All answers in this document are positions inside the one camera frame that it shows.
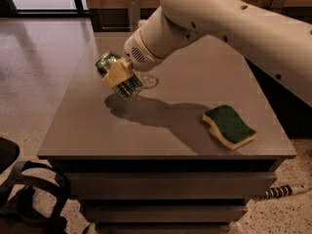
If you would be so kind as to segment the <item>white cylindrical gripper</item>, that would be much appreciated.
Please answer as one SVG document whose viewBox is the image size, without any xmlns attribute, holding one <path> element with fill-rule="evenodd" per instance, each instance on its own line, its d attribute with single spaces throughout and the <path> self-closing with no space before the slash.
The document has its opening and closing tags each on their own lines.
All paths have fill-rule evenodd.
<svg viewBox="0 0 312 234">
<path fill-rule="evenodd" d="M 164 60 L 161 47 L 162 33 L 155 30 L 140 28 L 126 41 L 124 54 L 127 58 L 114 61 L 102 81 L 113 88 L 131 78 L 133 68 L 147 72 Z"/>
</svg>

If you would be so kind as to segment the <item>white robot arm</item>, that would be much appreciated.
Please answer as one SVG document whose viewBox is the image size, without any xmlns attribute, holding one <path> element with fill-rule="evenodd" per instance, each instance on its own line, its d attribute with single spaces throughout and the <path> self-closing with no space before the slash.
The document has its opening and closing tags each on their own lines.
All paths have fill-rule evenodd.
<svg viewBox="0 0 312 234">
<path fill-rule="evenodd" d="M 126 41 L 103 81 L 111 88 L 149 71 L 176 50 L 211 35 L 312 105 L 312 25 L 241 0 L 159 0 Z"/>
</svg>

